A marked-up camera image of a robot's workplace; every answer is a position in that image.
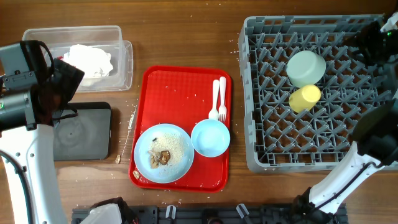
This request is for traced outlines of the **green bowl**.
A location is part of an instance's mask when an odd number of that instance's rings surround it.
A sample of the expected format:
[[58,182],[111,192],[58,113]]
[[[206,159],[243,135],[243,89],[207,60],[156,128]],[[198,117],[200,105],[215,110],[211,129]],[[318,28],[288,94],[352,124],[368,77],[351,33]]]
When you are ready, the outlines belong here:
[[325,59],[309,50],[292,56],[286,68],[290,82],[297,88],[316,84],[324,76],[325,70]]

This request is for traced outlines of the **food scraps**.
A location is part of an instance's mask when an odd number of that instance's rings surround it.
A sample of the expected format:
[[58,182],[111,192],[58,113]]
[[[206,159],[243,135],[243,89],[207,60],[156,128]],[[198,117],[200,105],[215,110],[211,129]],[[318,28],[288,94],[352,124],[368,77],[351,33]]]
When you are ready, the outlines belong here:
[[171,158],[170,146],[166,137],[154,138],[148,150],[150,155],[150,168],[156,169],[160,165],[167,165]]

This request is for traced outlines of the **yellow cup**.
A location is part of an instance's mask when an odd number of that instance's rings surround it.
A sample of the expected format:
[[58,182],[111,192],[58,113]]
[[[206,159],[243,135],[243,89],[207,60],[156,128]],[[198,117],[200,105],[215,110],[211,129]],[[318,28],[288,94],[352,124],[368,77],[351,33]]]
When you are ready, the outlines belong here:
[[305,85],[293,92],[289,97],[289,106],[296,113],[310,111],[321,98],[321,91],[315,85]]

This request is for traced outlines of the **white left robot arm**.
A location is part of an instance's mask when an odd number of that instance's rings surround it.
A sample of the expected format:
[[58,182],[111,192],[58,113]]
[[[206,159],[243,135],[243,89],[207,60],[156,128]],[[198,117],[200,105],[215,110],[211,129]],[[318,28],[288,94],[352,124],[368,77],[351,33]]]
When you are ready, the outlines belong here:
[[53,161],[54,125],[65,119],[84,73],[51,58],[39,40],[1,47],[1,159],[16,223],[67,223]]

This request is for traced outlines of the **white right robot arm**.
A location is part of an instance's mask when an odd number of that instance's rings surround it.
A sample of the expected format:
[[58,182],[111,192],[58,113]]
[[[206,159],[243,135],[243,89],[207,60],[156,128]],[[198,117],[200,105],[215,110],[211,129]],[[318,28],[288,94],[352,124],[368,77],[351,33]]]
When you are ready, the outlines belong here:
[[[397,13],[372,22],[349,39],[351,58],[381,67],[397,55]],[[345,157],[318,184],[296,196],[290,223],[329,223],[339,206],[362,182],[397,161],[397,97],[366,113],[354,127]]]

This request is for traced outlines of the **light blue plate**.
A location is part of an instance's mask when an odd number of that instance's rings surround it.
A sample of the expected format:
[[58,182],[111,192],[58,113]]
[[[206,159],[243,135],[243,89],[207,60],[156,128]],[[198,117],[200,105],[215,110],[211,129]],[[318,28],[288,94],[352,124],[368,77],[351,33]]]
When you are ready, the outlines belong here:
[[173,124],[157,124],[144,131],[134,146],[134,163],[141,176],[157,184],[181,179],[193,165],[190,136]]

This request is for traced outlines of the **white plastic fork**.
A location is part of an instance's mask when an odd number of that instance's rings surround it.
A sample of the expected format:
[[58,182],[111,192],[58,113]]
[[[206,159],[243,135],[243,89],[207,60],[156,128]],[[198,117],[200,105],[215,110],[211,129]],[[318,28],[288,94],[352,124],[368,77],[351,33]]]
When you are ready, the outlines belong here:
[[225,106],[225,93],[226,93],[226,78],[220,77],[220,107],[219,107],[219,120],[226,121],[227,109]]

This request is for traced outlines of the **white napkin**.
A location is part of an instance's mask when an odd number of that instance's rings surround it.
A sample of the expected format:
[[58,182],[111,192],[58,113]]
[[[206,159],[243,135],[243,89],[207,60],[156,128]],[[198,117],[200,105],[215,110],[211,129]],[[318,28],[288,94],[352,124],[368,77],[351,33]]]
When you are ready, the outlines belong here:
[[66,63],[82,70],[85,78],[107,77],[114,68],[111,54],[96,47],[73,45],[62,57]]

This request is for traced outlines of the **light blue bowl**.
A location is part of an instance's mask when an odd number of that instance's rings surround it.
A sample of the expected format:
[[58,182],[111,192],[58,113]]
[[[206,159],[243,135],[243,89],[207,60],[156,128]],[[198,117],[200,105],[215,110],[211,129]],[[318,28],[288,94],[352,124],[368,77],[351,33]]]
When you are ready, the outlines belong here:
[[229,148],[229,129],[215,119],[204,119],[195,125],[191,141],[197,153],[205,157],[218,157]]

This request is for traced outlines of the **white plastic spoon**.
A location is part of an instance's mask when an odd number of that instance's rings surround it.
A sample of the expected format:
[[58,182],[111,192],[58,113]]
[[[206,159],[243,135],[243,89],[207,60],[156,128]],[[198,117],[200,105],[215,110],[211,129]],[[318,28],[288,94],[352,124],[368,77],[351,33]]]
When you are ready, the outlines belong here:
[[208,113],[208,118],[209,119],[218,120],[218,118],[219,118],[219,112],[218,112],[218,110],[216,108],[217,102],[218,102],[219,88],[220,88],[219,80],[213,80],[213,84],[212,84],[212,107],[211,107],[210,112]]

